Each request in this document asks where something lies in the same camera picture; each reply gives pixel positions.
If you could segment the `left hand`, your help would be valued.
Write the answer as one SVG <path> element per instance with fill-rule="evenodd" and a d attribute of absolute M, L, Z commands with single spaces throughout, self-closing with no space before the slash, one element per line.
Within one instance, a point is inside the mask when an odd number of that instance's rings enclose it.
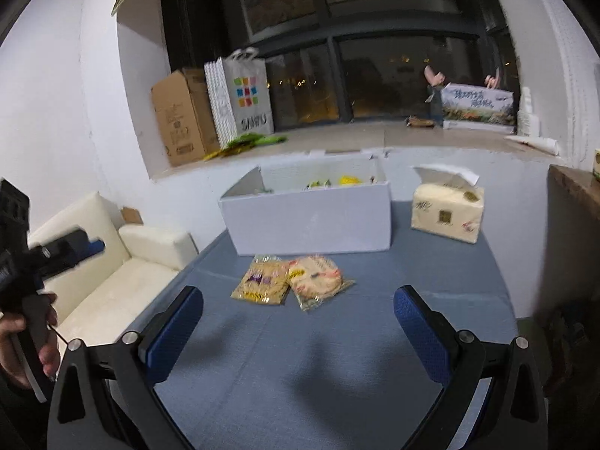
<path fill-rule="evenodd" d="M 56 295 L 46 292 L 1 309 L 1 373 L 39 400 L 50 397 L 60 363 L 57 337 L 48 330 L 57 324 L 55 301 Z"/>

